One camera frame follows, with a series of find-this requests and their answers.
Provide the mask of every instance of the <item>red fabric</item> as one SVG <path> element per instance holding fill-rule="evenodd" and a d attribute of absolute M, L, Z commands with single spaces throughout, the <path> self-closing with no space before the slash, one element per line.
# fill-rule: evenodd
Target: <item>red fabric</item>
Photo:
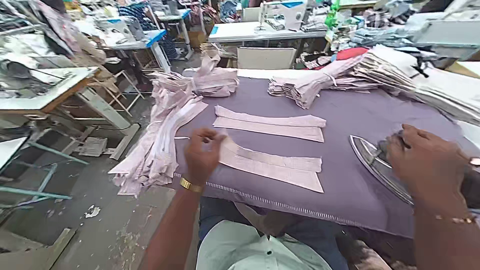
<path fill-rule="evenodd" d="M 345 59 L 348 59 L 348 58 L 352 58 L 352 57 L 355 57 L 355 56 L 362 55 L 362 54 L 366 53 L 367 51 L 368 51 L 367 48 L 362 48 L 362 47 L 349 48 L 349 49 L 341 50 L 336 54 L 336 59 L 337 60 L 345 60 Z"/>

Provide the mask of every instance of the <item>person's right hand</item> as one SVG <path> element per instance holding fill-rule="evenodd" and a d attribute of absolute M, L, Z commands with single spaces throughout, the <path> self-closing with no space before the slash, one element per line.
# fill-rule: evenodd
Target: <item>person's right hand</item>
<path fill-rule="evenodd" d="M 402 127 L 403 140 L 411 148 L 404 148 L 398 137 L 390 137 L 387 158 L 410 194 L 433 203 L 451 196 L 461 197 L 468 159 L 459 147 L 412 125 Z"/>
<path fill-rule="evenodd" d="M 209 128 L 195 129 L 190 144 L 185 148 L 188 181 L 203 186 L 218 165 L 220 145 L 225 135 Z"/>

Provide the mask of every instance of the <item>person's left hand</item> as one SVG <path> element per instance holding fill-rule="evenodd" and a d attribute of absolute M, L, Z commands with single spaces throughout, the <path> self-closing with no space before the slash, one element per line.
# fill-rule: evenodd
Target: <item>person's left hand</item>
<path fill-rule="evenodd" d="M 203 186 L 218 165 L 220 145 L 225 135 L 218 134 L 209 128 L 200 128 L 193 131 L 190 144 L 185 148 L 185 159 L 188 166 L 187 180 L 195 185 Z M 204 150 L 204 143 L 211 145 Z"/>

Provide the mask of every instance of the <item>green fabric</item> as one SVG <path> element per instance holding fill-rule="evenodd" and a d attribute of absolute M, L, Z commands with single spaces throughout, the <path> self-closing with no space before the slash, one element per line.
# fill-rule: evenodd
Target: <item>green fabric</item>
<path fill-rule="evenodd" d="M 252 226 L 221 221 L 200 245 L 197 270 L 331 270 L 309 246 L 284 235 L 259 236 Z"/>

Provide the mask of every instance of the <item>gold wristwatch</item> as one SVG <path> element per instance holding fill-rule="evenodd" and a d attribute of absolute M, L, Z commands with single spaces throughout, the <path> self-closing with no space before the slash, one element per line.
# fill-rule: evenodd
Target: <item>gold wristwatch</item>
<path fill-rule="evenodd" d="M 188 182 L 185 178 L 182 177 L 182 179 L 180 180 L 180 185 L 183 186 L 184 188 L 190 190 L 190 191 L 193 191 L 193 192 L 198 192 L 198 193 L 202 193 L 202 191 L 204 190 L 203 187 L 199 186 L 199 185 L 195 185 L 195 184 L 192 184 L 190 182 Z"/>

